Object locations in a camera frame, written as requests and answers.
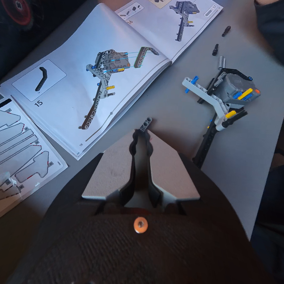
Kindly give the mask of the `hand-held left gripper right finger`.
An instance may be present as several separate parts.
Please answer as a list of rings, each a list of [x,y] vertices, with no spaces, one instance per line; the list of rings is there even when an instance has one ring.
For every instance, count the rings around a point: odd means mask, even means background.
[[[178,152],[149,130],[145,131],[149,198],[153,207],[200,199]]]

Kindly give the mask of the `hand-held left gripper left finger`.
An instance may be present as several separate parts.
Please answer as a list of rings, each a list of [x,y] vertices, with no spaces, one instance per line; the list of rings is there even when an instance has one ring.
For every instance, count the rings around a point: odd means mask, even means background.
[[[107,148],[82,198],[125,205],[134,194],[138,131],[132,130]]]

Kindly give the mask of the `small dark grey lego connector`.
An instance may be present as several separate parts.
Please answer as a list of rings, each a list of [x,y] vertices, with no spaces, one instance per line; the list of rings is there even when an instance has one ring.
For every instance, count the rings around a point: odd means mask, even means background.
[[[141,132],[145,132],[147,130],[147,128],[149,127],[151,122],[152,122],[152,118],[151,117],[147,117],[147,119],[144,121],[142,126],[139,128],[139,130]]]

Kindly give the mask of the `person's right forearm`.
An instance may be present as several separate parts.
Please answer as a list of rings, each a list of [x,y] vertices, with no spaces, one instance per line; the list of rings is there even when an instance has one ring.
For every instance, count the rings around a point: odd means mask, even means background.
[[[284,1],[255,0],[257,27],[274,56],[284,64]]]

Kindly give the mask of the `open lego instruction booklet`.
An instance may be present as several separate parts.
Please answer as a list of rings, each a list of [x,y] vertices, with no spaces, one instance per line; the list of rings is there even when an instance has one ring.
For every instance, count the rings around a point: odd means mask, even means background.
[[[1,94],[79,160],[222,9],[210,0],[102,1]]]

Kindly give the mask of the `lego sticker sheet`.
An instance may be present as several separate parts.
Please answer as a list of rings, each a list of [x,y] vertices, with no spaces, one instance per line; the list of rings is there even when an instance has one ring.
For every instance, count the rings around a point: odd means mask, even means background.
[[[0,217],[67,167],[17,103],[1,95]]]

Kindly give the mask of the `partly built lego assembly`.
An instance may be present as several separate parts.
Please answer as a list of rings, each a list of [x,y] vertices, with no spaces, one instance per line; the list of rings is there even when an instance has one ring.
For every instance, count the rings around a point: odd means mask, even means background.
[[[261,91],[256,88],[252,77],[237,69],[222,68],[206,88],[197,83],[198,79],[198,76],[194,79],[185,77],[182,85],[186,88],[186,93],[191,91],[199,97],[199,104],[207,102],[215,110],[215,115],[193,158],[193,163],[201,169],[216,133],[246,116],[248,113],[244,107],[259,98]]]

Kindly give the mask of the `black lego set box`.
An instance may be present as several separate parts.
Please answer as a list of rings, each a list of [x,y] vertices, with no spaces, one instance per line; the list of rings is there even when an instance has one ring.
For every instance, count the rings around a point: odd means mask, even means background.
[[[1,0],[0,78],[71,16],[85,0]]]

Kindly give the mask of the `person's leg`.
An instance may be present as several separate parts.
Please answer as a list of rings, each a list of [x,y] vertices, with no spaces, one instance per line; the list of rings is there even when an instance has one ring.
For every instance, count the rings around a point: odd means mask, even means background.
[[[277,283],[284,283],[284,166],[269,172],[251,244]]]

